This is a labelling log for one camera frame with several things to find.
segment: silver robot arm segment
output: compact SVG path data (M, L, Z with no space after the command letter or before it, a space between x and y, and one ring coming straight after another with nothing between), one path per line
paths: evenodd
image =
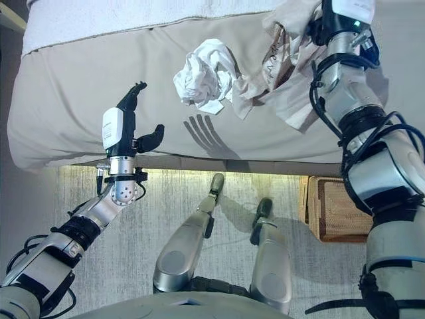
M74 281L72 269L78 264L95 238L115 219L124 207L134 203L138 184L147 174L135 167L137 152L155 149L163 139L164 127L134 139L137 95L145 83L136 84L104 116L103 138L109 164L107 186L102 191L103 174L98 174L98 196L78 206L61 227L53 227L41 243L22 253L27 256L9 270L0 288L0 318L38 319L49 314L62 300Z
M310 100L340 139L347 193L373 216L359 283L362 299L325 302L306 313L364 306L373 318L423 318L425 165L413 135L422 152L425 138L398 112L385 114L367 86L365 69L379 65L379 50L370 30L375 2L361 3L369 20L341 11L342 1L322 2L323 16L311 24L310 35L315 44L327 45L327 57L313 66Z

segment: floor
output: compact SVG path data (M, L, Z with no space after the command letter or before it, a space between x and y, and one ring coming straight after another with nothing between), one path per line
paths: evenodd
M195 210L214 172L148 169L147 195L125 209L90 247L76 267L73 289L79 314L99 306L151 293L155 261L171 233ZM67 210L95 194L93 167L62 167L56 175L56 209L37 221L47 231L68 219ZM358 298L364 245L321 244L298 221L299 177L225 173L214 211L215 226L205 240L195 275L248 288L256 256L249 242L256 206L268 196L273 218L292 252L294 301L291 315L335 298ZM366 310L334 310L308 318L368 318Z

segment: black strap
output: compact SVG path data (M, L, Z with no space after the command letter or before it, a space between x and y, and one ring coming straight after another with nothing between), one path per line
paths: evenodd
M146 181L146 180L147 180L147 173L144 171L141 171L141 168L137 167L135 169L135 174L109 176L105 178L105 183L114 183L116 181L135 181L136 183L141 183L142 181Z
M346 307L365 307L365 302L363 299L339 299L332 300L327 302L322 302L310 309L307 309L305 314L312 314L317 311L327 310L327 309L336 309L336 308L346 308Z

